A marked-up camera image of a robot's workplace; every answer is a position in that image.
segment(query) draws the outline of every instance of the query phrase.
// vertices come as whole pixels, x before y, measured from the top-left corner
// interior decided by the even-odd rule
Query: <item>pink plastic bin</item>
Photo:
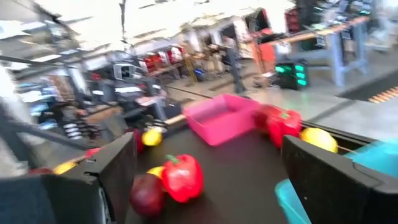
[[[220,145],[255,128],[252,114],[259,103],[233,95],[220,95],[184,109],[188,125],[207,144]]]

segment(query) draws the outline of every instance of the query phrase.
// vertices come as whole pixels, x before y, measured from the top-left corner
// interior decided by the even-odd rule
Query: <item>table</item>
[[[305,59],[305,60],[316,60],[320,58],[327,58],[330,61],[330,66],[316,66],[312,68],[319,69],[331,69],[333,74],[333,81],[336,86],[344,86],[345,78],[344,75],[353,69],[358,69],[363,75],[368,74],[368,58],[366,56],[366,22],[369,17],[361,16],[357,17],[345,24],[331,27],[329,29],[323,29],[318,32],[308,32],[305,34],[295,35],[292,37],[275,40],[268,42],[272,46],[277,47],[279,44],[288,43],[291,45],[296,45],[297,42],[313,39],[316,37],[323,37],[326,40],[326,49],[321,50],[311,50],[308,52],[297,52],[288,54],[288,58],[295,59]],[[341,34],[349,29],[353,28],[353,40],[355,41],[354,52],[356,59],[350,63],[345,64],[344,50],[342,49]]]
[[[163,214],[155,219],[140,218],[129,209],[126,223],[287,223],[274,192],[275,185],[286,179],[287,174],[279,150],[267,138],[251,131],[226,144],[211,147],[187,128],[183,115],[166,123],[170,124],[170,135],[160,146],[139,155],[137,173],[143,174],[162,165],[166,154],[191,154],[202,166],[205,193],[187,204],[167,197]],[[359,136],[322,128],[332,133],[342,147],[362,146],[356,142],[361,139]]]

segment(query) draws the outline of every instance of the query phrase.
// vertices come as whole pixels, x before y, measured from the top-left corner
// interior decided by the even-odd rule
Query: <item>red box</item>
[[[193,132],[218,146],[254,129],[253,113],[258,107],[254,100],[225,94],[186,108],[183,114]]]

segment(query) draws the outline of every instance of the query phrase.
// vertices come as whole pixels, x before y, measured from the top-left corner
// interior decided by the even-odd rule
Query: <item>black table surface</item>
[[[130,209],[126,223],[287,223],[274,190],[287,174],[279,150],[259,133],[211,147],[184,129],[140,154],[137,173],[161,166],[167,154],[190,154],[199,161],[205,176],[203,195],[188,203],[166,196],[164,211],[157,218],[141,218]]]

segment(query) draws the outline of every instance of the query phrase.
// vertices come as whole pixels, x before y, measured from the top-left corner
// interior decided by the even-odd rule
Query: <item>yellow lemon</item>
[[[58,165],[56,168],[54,168],[54,173],[55,174],[63,174],[64,172],[74,168],[77,166],[76,162],[64,162],[63,164]]]
[[[154,168],[148,170],[147,174],[153,174],[153,175],[157,176],[158,178],[162,178],[163,170],[164,170],[164,167],[162,167],[162,166],[154,167]]]
[[[162,133],[157,129],[150,129],[142,134],[142,143],[146,146],[157,146],[162,142]]]
[[[334,139],[327,131],[324,131],[320,128],[304,129],[301,132],[301,140],[330,152],[338,152],[336,139]]]

